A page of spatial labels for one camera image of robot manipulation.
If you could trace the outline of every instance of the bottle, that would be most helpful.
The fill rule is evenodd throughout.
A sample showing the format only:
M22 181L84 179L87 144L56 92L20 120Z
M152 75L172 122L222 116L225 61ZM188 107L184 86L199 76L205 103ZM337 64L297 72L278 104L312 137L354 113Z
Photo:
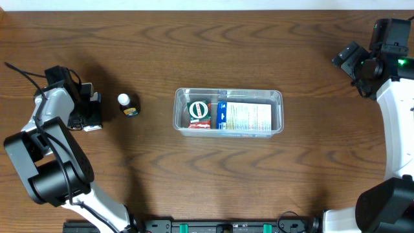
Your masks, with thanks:
M127 117L133 117L137 115L139 112L139 108L134 101L131 101L129 96L127 94L120 94L118 96L118 102L120 104L121 111L127 116Z

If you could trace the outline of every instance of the yellow label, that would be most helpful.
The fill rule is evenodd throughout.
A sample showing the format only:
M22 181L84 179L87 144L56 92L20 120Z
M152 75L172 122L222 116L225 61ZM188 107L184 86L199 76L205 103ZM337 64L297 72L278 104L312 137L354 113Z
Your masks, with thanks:
M131 113L133 113L133 112L135 112L136 111L136 109L134 108L134 107L132 107L132 108L129 108L129 109L125 109L124 110L124 113L126 114L126 115L128 115L128 114L131 114Z

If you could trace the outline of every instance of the wooden table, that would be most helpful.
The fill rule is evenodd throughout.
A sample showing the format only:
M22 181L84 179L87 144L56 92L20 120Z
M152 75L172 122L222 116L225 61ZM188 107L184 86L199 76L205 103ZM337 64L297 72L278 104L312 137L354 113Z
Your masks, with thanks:
M0 61L37 73L70 67L103 94L104 128L73 135L97 183L135 214L275 219L286 210L310 215L353 206L382 181L380 108L359 97L331 59L352 40L367 46L377 19L412 15L6 12ZM4 65L0 74L3 140L29 120L35 88ZM271 139L183 137L171 125L179 87L279 90L285 129ZM139 95L137 117L119 112L119 93ZM1 232L61 232L64 222L82 219L31 201L3 148L0 209Z

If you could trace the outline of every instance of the green tape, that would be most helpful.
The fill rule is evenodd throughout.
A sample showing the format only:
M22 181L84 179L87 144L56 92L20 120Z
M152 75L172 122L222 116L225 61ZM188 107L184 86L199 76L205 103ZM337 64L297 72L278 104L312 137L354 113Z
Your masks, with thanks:
M180 233L188 233L188 225L187 224L180 224Z
M263 224L263 233L272 233L272 225Z

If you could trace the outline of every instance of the clear plastic bin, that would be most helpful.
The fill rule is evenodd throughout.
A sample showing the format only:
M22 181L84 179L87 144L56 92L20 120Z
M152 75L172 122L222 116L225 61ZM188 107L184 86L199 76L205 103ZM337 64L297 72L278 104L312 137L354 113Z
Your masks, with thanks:
M190 114L187 103L201 100L208 100L212 104L212 128L189 129ZM272 106L272 130L216 129L218 102L270 104ZM282 94L279 91L267 90L180 88L175 92L173 125L184 136L270 138L283 130Z

